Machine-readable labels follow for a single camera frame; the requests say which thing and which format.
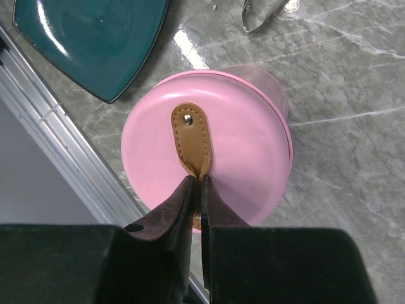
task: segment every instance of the gray marble surface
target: gray marble surface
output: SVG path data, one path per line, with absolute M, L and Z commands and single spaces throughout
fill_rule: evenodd
M 68 80 L 0 20 L 127 185 L 125 119 L 165 77 L 252 64 L 290 101 L 294 165 L 264 226 L 339 227 L 358 244 L 381 303 L 405 303 L 405 1 L 290 0 L 257 32 L 242 30 L 243 0 L 172 0 L 146 65 L 114 104 Z M 198 236 L 192 270 L 201 278 Z

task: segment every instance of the metal tongs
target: metal tongs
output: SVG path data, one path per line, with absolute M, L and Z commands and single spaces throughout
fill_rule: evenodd
M 242 9 L 244 31 L 250 33 L 258 29 L 286 2 L 286 0 L 245 0 Z

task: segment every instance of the leather tab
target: leather tab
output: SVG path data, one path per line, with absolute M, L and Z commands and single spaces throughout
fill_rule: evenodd
M 211 141 L 203 110 L 192 103 L 180 104 L 171 113 L 171 126 L 180 163 L 201 182 L 211 165 Z M 201 230 L 200 209 L 201 206 L 197 206 L 194 228 Z

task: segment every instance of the teal plate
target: teal plate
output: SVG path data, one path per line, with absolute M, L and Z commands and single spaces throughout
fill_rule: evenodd
M 168 0 L 16 0 L 13 24 L 47 60 L 107 103 L 130 85 Z

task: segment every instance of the pink lid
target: pink lid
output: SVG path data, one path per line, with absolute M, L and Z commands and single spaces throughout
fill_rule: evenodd
M 290 133 L 268 96 L 219 71 L 190 71 L 162 81 L 133 108 L 121 153 L 128 179 L 145 205 L 167 199 L 187 175 L 170 116 L 180 103 L 201 107 L 213 150 L 210 176 L 222 199 L 249 224 L 275 208 L 292 165 Z

